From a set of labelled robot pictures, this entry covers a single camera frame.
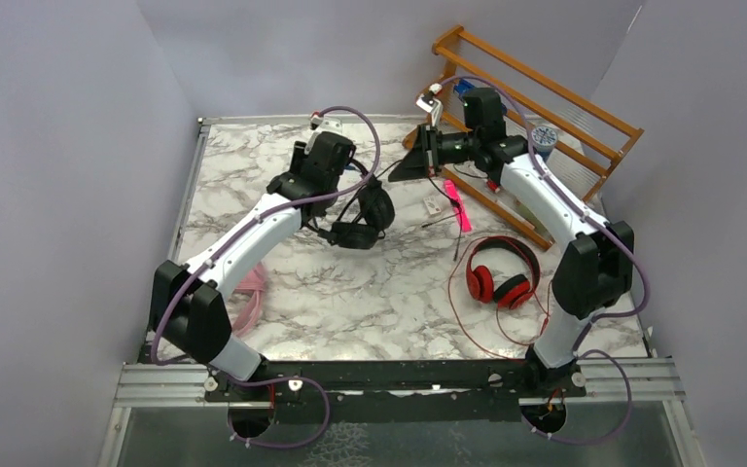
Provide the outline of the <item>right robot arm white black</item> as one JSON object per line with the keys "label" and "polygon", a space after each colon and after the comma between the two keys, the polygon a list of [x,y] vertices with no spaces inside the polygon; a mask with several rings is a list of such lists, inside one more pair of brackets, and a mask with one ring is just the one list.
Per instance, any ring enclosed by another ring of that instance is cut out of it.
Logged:
{"label": "right robot arm white black", "polygon": [[437,126],[443,104],[435,84],[416,105],[431,118],[418,126],[391,182],[417,180],[447,164],[472,162],[490,181],[528,208],[562,253],[551,290],[556,310],[544,334],[526,354],[524,387],[545,396],[561,382],[559,369],[573,363],[575,351],[594,318],[629,292],[633,280],[632,228],[612,223],[577,198],[534,152],[530,136],[508,133],[497,90],[472,88],[462,96],[466,131],[445,133]]}

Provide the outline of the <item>blue white round container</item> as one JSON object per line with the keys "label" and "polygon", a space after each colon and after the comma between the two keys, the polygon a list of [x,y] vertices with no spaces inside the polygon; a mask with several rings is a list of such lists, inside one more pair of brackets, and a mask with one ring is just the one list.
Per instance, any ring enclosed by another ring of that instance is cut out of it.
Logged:
{"label": "blue white round container", "polygon": [[547,162],[559,141],[557,131],[549,126],[534,126],[530,134],[530,142],[535,152],[543,162]]}

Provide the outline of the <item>pink highlighter marker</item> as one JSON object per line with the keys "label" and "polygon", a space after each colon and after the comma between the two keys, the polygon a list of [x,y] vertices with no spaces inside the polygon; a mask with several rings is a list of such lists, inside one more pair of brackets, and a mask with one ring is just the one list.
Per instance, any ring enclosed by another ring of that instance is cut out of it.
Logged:
{"label": "pink highlighter marker", "polygon": [[463,233],[470,232],[472,230],[472,225],[465,211],[464,202],[459,195],[456,185],[451,180],[445,180],[444,188],[445,193],[456,202],[453,211],[459,227],[462,229]]}

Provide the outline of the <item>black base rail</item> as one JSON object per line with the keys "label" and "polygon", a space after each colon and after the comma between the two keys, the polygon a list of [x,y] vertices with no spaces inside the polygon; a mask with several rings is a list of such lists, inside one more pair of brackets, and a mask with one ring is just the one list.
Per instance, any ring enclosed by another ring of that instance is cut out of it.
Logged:
{"label": "black base rail", "polygon": [[583,397],[578,365],[540,371],[516,359],[271,361],[243,387],[212,372],[204,399],[237,420],[330,422],[510,421],[520,404]]}

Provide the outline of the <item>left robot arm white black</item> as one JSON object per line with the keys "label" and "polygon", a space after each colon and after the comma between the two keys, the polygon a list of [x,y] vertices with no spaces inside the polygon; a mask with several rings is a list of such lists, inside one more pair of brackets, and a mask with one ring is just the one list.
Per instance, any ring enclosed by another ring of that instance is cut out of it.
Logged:
{"label": "left robot arm white black", "polygon": [[228,374],[241,398],[262,395],[263,357],[234,334],[226,298],[278,243],[334,203],[355,151],[350,139],[329,131],[296,142],[290,168],[271,179],[224,237],[184,265],[171,260],[159,265],[151,297],[154,340],[167,340],[198,363]]}

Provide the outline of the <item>small white card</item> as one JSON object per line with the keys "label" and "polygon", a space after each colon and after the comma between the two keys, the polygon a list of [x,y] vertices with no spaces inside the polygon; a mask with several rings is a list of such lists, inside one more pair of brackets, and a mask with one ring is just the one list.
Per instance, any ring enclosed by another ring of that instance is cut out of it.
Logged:
{"label": "small white card", "polygon": [[424,198],[422,202],[430,217],[436,217],[444,211],[433,197]]}

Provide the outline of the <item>orange wooden rack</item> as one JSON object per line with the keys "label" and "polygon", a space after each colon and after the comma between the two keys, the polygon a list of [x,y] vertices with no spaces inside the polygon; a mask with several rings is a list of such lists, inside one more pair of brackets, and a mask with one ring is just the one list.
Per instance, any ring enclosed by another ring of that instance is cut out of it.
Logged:
{"label": "orange wooden rack", "polygon": [[548,166],[578,198],[599,207],[600,191],[643,130],[599,107],[517,58],[457,25],[431,47],[445,60],[440,79],[451,78],[441,92],[442,128],[465,131],[463,105],[454,87],[461,75],[485,78],[507,91],[524,113],[506,111],[509,131],[531,124],[557,130],[559,140]]}

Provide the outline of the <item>blue black tool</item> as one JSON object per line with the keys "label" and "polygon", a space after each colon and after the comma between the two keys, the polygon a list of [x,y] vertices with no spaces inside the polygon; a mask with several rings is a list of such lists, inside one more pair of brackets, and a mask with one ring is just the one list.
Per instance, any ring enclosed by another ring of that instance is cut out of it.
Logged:
{"label": "blue black tool", "polygon": [[474,87],[475,86],[471,82],[469,82],[469,81],[467,81],[465,79],[460,79],[453,86],[452,91],[456,95],[456,97],[460,101],[462,101],[464,99],[464,94],[467,91],[472,90]]}

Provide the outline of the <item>black blue headphones with cable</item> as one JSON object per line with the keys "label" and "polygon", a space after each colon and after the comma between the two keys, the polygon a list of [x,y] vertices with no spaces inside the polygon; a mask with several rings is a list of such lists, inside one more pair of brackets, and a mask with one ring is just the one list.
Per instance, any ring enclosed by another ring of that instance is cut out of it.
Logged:
{"label": "black blue headphones with cable", "polygon": [[315,220],[304,226],[332,246],[353,250],[372,249],[394,222],[392,199],[375,175],[352,199],[358,202],[359,213],[350,222],[341,221],[350,206],[349,201],[329,230],[319,228]]}

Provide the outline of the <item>pink headphones with cable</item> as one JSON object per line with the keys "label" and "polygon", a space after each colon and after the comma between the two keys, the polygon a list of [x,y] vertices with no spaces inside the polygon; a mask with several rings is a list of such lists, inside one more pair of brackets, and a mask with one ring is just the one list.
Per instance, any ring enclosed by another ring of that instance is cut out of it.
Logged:
{"label": "pink headphones with cable", "polygon": [[240,311],[231,328],[237,337],[246,335],[262,315],[263,302],[267,293],[267,271],[262,263],[257,263],[237,284],[233,290],[235,294],[249,297],[246,305]]}

